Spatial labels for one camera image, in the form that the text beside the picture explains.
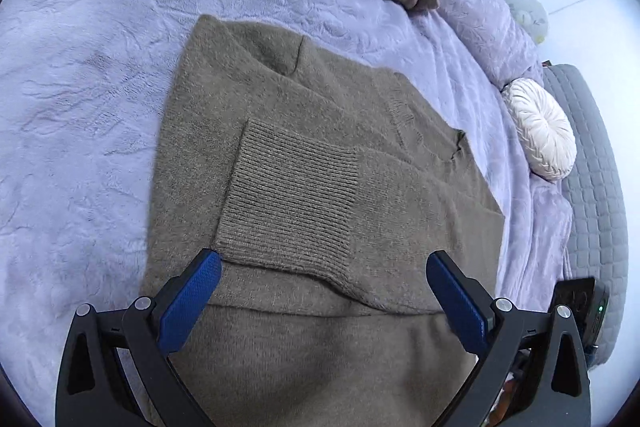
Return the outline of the grey quilted mattress cover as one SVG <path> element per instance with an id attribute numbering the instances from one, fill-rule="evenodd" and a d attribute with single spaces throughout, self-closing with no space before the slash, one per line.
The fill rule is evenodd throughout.
<path id="1" fill-rule="evenodd" d="M 628 229 L 624 196 L 604 120 L 577 67 L 544 68 L 544 87 L 564 110 L 574 130 L 577 156 L 562 181 L 573 208 L 567 243 L 573 277 L 595 277 L 608 288 L 608 306 L 593 363 L 608 361 L 622 324 L 628 281 Z"/>

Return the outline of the white floral pillow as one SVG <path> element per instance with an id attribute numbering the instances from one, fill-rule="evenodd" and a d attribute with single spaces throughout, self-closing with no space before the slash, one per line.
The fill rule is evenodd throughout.
<path id="1" fill-rule="evenodd" d="M 538 0 L 504 0 L 514 20 L 532 38 L 536 46 L 548 36 L 548 13 Z"/>

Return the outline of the lavender embossed bed blanket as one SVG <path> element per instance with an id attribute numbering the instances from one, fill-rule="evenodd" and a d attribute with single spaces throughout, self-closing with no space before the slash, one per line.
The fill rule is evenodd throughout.
<path id="1" fill-rule="evenodd" d="M 422 12 L 392 0 L 3 0 L 1 362 L 43 424 L 54 422 L 76 309 L 155 293 L 144 277 L 157 145 L 203 16 L 280 27 L 406 77 L 464 133 L 503 214 L 496 281 L 482 284 L 546 309 L 572 210 L 530 171 L 502 99 L 512 80 L 542 78 L 503 0 L 439 0 Z"/>

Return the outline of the olive brown knit sweater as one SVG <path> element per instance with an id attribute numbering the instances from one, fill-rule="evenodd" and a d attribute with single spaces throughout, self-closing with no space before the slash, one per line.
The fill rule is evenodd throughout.
<path id="1" fill-rule="evenodd" d="M 179 375 L 219 426 L 427 426 L 473 360 L 427 285 L 495 284 L 503 214 L 403 75 L 203 16 L 157 145 L 147 291 L 204 247 L 222 277 Z"/>

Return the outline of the round white pleated cushion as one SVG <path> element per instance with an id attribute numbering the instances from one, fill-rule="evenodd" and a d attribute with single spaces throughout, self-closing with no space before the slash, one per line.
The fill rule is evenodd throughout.
<path id="1" fill-rule="evenodd" d="M 558 101 L 528 78 L 511 81 L 501 94 L 530 170 L 549 182 L 565 179 L 575 165 L 577 144 Z"/>

